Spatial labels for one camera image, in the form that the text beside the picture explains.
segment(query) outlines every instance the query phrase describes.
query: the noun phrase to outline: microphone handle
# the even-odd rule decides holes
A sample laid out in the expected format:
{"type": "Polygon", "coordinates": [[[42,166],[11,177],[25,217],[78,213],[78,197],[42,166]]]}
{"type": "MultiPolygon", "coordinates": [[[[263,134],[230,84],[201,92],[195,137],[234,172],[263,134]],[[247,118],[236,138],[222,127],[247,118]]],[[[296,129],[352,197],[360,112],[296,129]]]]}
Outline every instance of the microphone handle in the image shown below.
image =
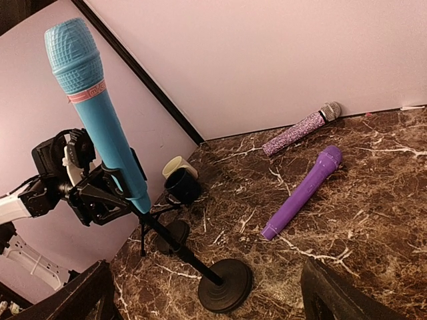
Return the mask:
{"type": "MultiPolygon", "coordinates": [[[[82,93],[69,95],[69,98],[104,165],[108,169],[121,169],[121,174],[131,191],[131,197],[127,199],[142,213],[147,213],[151,207],[147,195],[147,184],[136,160],[133,158],[129,143],[111,104],[108,92],[105,90],[105,84],[103,81],[99,84],[103,85],[99,89],[101,93],[90,99],[82,97],[82,93]]],[[[115,177],[113,178],[117,186],[123,191],[120,182],[115,177]]]]}
{"type": "Polygon", "coordinates": [[[325,123],[326,121],[321,111],[316,111],[277,137],[274,137],[267,143],[263,144],[262,149],[268,157],[271,157],[274,153],[277,153],[291,143],[294,143],[314,130],[319,129],[321,126],[325,125],[325,123]]]}
{"type": "MultiPolygon", "coordinates": [[[[338,151],[340,153],[340,150],[336,147],[331,146],[328,148],[329,150],[338,151]]],[[[323,181],[338,168],[341,159],[339,159],[339,161],[334,160],[334,158],[325,151],[320,153],[308,175],[267,222],[267,225],[261,232],[266,239],[272,240],[278,235],[292,218],[295,217],[308,199],[316,192],[323,181]]]]}

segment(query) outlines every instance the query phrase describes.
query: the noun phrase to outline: purple toy microphone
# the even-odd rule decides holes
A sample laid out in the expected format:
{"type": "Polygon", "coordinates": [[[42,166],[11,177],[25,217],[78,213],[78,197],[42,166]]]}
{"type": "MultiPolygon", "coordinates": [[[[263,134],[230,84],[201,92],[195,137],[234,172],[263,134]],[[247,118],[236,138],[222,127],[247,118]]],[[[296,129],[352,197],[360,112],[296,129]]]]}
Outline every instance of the purple toy microphone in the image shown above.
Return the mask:
{"type": "Polygon", "coordinates": [[[308,199],[316,192],[323,181],[333,173],[342,160],[341,151],[334,145],[326,147],[320,154],[312,170],[301,182],[292,195],[286,199],[279,211],[267,222],[261,234],[271,240],[284,229],[284,227],[298,213],[308,199]]]}
{"type": "Polygon", "coordinates": [[[271,157],[274,153],[282,150],[291,143],[305,137],[312,131],[319,129],[321,126],[327,124],[338,118],[341,114],[341,107],[336,102],[327,102],[325,105],[315,113],[312,113],[305,119],[293,125],[285,132],[277,137],[271,139],[262,146],[262,149],[267,156],[271,157]]]}

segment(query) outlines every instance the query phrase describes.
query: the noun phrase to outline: pink label band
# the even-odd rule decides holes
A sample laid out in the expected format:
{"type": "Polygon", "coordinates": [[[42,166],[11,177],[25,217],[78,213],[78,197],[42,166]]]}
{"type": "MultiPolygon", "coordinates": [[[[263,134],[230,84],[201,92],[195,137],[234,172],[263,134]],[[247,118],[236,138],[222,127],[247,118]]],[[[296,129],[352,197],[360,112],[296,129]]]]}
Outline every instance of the pink label band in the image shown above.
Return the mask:
{"type": "Polygon", "coordinates": [[[79,103],[84,102],[86,100],[89,100],[97,95],[99,95],[102,91],[106,89],[105,86],[105,80],[102,79],[102,81],[98,82],[96,85],[82,91],[79,93],[76,93],[74,95],[69,95],[68,99],[72,103],[79,103]]]}

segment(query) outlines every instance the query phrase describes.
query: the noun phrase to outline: white cup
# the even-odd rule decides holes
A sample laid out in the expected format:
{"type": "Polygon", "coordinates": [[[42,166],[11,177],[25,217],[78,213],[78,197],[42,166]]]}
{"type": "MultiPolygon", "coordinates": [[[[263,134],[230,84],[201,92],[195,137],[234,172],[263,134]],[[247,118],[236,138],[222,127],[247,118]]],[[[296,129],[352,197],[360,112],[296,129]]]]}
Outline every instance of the white cup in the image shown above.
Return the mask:
{"type": "Polygon", "coordinates": [[[169,161],[165,167],[163,168],[161,174],[167,179],[174,171],[179,168],[185,168],[188,172],[195,177],[196,179],[199,177],[199,173],[196,169],[194,169],[183,157],[178,155],[174,157],[171,161],[169,161]]]}

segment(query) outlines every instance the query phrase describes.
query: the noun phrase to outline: cup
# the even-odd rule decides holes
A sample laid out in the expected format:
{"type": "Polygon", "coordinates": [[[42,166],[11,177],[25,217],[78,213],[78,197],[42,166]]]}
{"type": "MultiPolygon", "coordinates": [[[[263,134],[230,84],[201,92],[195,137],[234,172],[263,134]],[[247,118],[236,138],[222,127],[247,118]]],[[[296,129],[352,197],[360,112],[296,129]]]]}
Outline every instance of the cup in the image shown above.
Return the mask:
{"type": "Polygon", "coordinates": [[[194,169],[183,157],[178,155],[174,157],[171,161],[169,161],[165,167],[163,168],[161,174],[167,179],[169,176],[179,168],[187,169],[191,175],[197,179],[199,177],[199,173],[196,169],[194,169]]]}
{"type": "Polygon", "coordinates": [[[175,170],[165,182],[165,189],[169,193],[166,197],[168,203],[172,205],[193,203],[201,194],[201,186],[186,168],[175,170]],[[176,198],[179,203],[170,199],[176,198]]]}

